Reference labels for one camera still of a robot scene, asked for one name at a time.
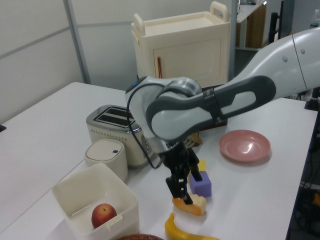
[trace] cabinet handle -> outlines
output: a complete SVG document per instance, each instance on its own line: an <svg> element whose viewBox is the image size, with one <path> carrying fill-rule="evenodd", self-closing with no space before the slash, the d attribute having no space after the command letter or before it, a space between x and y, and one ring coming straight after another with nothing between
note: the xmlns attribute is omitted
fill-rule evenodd
<svg viewBox="0 0 320 240"><path fill-rule="evenodd" d="M158 61L158 75L159 78L162 79L161 58L158 56L156 59Z"/></svg>

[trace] cream cabinet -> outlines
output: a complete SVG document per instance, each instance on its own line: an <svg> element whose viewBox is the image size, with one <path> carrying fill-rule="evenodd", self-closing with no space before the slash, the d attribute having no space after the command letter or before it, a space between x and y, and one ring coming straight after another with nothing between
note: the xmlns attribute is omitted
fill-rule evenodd
<svg viewBox="0 0 320 240"><path fill-rule="evenodd" d="M135 14L131 30L139 77L185 76L202 88L228 81L230 23L225 5L214 1L210 12L148 21Z"/></svg>

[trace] cabinet door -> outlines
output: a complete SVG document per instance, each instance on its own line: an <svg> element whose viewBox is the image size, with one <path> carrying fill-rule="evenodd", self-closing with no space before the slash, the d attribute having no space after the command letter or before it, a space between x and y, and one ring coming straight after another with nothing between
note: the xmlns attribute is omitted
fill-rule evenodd
<svg viewBox="0 0 320 240"><path fill-rule="evenodd" d="M189 77L201 87L219 85L221 38L153 50L157 78Z"/></svg>

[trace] pink plate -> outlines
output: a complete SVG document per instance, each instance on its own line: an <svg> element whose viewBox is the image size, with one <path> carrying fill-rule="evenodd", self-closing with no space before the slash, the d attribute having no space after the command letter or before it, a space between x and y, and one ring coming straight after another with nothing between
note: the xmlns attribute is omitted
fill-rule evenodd
<svg viewBox="0 0 320 240"><path fill-rule="evenodd" d="M221 137L219 147L224 155L241 162L261 160L269 154L271 148L265 136L250 130L227 132Z"/></svg>

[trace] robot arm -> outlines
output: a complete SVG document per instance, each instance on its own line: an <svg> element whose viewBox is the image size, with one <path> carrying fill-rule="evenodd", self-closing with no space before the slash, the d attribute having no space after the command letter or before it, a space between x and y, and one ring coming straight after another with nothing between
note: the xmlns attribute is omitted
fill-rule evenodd
<svg viewBox="0 0 320 240"><path fill-rule="evenodd" d="M187 193L197 162L183 140L198 129L258 108L272 100L320 86L320 28L282 38L261 49L230 82L202 92L187 77L144 77L127 91L130 111L152 150L170 168L173 197L192 203Z"/></svg>

